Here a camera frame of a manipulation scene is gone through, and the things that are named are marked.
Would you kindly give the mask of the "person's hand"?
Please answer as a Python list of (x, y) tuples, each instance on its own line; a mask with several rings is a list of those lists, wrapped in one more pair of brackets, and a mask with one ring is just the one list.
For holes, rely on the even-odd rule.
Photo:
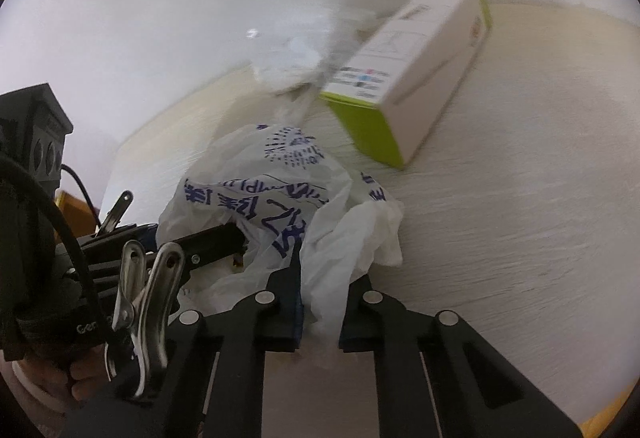
[(10, 393), (31, 420), (59, 420), (81, 406), (106, 383), (104, 345), (91, 348), (66, 369), (35, 354), (8, 361), (1, 355), (1, 375)]

